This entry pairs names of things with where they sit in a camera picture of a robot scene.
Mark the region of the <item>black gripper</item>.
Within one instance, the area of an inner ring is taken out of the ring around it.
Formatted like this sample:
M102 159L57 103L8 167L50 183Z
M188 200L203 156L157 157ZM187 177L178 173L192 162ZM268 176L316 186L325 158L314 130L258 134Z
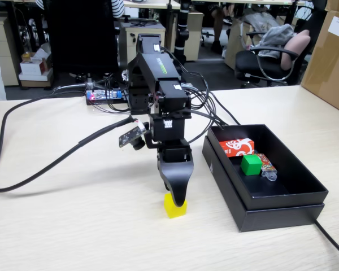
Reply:
M192 151L184 138L183 117L149 116L145 123L145 142L157 149L158 170L175 206L182 207L189 179L193 173Z

